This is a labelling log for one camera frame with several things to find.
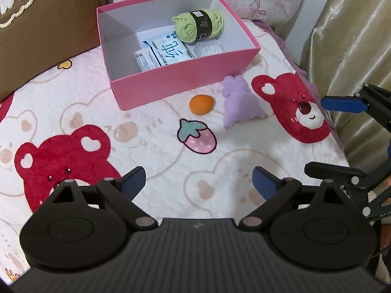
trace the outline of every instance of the satin curtain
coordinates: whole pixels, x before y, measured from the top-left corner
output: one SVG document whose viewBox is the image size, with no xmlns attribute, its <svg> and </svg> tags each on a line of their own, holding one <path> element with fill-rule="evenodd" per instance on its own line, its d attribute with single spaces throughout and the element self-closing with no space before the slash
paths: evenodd
<svg viewBox="0 0 391 293">
<path fill-rule="evenodd" d="M 302 61 L 319 95 L 353 95 L 364 83 L 391 90 L 391 0 L 328 0 Z M 332 112 L 351 166 L 387 158 L 390 133 L 367 114 Z"/>
</svg>

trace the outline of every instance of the chinese character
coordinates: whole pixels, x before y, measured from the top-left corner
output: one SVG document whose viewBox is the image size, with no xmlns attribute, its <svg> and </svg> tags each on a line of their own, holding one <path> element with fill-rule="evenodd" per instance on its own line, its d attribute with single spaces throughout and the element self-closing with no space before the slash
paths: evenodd
<svg viewBox="0 0 391 293">
<path fill-rule="evenodd" d="M 166 57 L 174 58 L 175 56 L 179 56 L 179 53 L 183 54 L 181 51 L 175 49 L 176 46 L 178 46 L 178 43 L 176 41 L 174 41 L 171 44 L 168 44 L 166 46 L 162 46 L 162 50 L 166 51 L 166 53 L 167 53 Z"/>
</svg>

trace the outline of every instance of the open box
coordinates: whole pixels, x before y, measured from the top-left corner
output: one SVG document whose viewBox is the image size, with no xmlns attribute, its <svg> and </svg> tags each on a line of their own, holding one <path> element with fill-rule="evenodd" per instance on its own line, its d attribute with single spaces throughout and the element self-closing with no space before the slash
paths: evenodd
<svg viewBox="0 0 391 293">
<path fill-rule="evenodd" d="M 173 16 L 214 9 L 224 17 L 224 31 L 216 38 L 225 53 L 140 72 L 134 52 L 143 41 L 174 31 Z M 104 62 L 121 110 L 220 82 L 242 73 L 261 47 L 239 16 L 224 0 L 126 0 L 97 9 Z M 194 46 L 187 48 L 193 54 Z"/>
</svg>

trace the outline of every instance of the green strawberry leaf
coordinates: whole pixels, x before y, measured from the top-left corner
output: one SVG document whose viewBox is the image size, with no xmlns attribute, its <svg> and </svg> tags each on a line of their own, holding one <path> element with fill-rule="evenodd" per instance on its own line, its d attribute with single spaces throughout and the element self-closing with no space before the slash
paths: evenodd
<svg viewBox="0 0 391 293">
<path fill-rule="evenodd" d="M 187 139 L 191 136 L 194 138 L 200 137 L 200 131 L 207 129 L 208 126 L 201 121 L 196 120 L 186 120 L 186 119 L 180 119 L 179 120 L 179 130 L 177 133 L 179 141 L 182 143 L 186 142 Z"/>
</svg>

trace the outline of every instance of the robotic arm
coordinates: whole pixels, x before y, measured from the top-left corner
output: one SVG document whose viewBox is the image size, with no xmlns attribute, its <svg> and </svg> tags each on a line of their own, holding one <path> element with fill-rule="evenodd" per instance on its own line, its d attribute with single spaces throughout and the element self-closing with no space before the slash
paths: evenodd
<svg viewBox="0 0 391 293">
<path fill-rule="evenodd" d="M 391 94 L 369 85 L 358 94 L 322 105 L 365 111 L 388 126 Z M 370 222 L 391 215 L 381 207 L 391 191 L 370 203 L 368 192 L 391 174 L 390 162 L 370 174 L 307 164 L 320 186 L 256 167 L 253 183 L 267 201 L 239 225 L 165 218 L 158 226 L 132 202 L 145 185 L 142 167 L 95 186 L 67 180 L 20 233 L 31 270 L 0 292 L 391 292 L 366 270 L 378 245 Z"/>
</svg>

